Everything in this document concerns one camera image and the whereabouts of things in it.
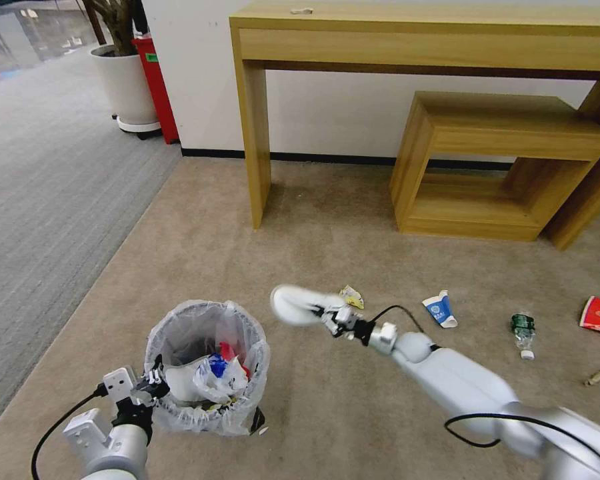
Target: carpet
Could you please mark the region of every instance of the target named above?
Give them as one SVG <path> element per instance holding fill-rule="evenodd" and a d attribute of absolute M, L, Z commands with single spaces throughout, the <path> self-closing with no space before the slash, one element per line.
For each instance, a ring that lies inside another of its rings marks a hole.
<path fill-rule="evenodd" d="M 280 283 L 337 291 L 346 283 L 368 317 L 401 303 L 438 344 L 501 375 L 534 406 L 563 405 L 600 423 L 600 334 L 581 308 L 600 295 L 600 218 L 566 252 L 534 243 L 401 235 L 388 167 L 273 162 L 262 228 L 250 224 L 240 160 L 182 160 L 0 418 L 0 479 L 28 475 L 45 430 L 104 373 L 141 362 L 149 330 L 186 299 L 231 299 L 271 344 L 262 436 L 156 431 L 154 479 L 521 479 L 540 465 L 506 447 L 474 449 L 445 432 L 443 412 L 391 360 L 320 326 L 278 322 Z M 420 301 L 449 290 L 459 326 L 442 330 Z M 536 360 L 519 357 L 512 313 L 536 318 Z M 413 330 L 392 311 L 386 320 Z M 109 401 L 99 406 L 112 412 Z M 42 479 L 80 478 L 61 430 L 43 448 Z"/>
<path fill-rule="evenodd" d="M 88 50 L 0 81 L 0 412 L 181 156 L 117 128 Z"/>

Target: plastic bottle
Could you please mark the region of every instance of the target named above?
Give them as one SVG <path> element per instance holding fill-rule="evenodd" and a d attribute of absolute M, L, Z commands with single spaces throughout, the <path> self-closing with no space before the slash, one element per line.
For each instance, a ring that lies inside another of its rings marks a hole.
<path fill-rule="evenodd" d="M 520 356 L 524 360 L 533 360 L 535 358 L 531 351 L 531 344 L 535 338 L 533 318 L 523 313 L 516 313 L 511 317 L 511 331 L 515 335 L 515 344 L 520 349 Z"/>

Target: gray carpet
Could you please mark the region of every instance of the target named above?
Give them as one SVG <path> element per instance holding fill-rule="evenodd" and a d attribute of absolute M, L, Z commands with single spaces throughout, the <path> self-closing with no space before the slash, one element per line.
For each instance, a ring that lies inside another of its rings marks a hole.
<path fill-rule="evenodd" d="M 118 130 L 88 50 L 0 82 L 0 412 L 180 158 Z"/>

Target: potted plant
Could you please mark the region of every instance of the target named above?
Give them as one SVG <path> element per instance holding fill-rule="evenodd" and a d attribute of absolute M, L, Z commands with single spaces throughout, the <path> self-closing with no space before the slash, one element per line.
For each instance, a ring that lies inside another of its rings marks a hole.
<path fill-rule="evenodd" d="M 129 132 L 158 130 L 160 123 L 140 57 L 133 40 L 133 20 L 136 28 L 146 33 L 146 18 L 139 0 L 86 0 L 102 16 L 113 44 L 91 50 L 100 72 L 105 93 L 118 126 Z"/>

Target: wooden side table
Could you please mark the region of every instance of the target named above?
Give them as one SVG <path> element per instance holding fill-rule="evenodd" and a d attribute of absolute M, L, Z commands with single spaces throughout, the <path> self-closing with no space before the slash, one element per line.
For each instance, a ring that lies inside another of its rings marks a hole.
<path fill-rule="evenodd" d="M 432 152 L 521 155 L 507 177 L 425 173 Z M 600 158 L 557 97 L 416 92 L 391 177 L 401 232 L 534 240 Z"/>
<path fill-rule="evenodd" d="M 597 80 L 582 111 L 600 123 L 600 7 L 257 1 L 229 22 L 254 228 L 271 185 L 267 69 Z M 591 173 L 556 215 L 558 247 L 600 210 L 600 161 Z"/>

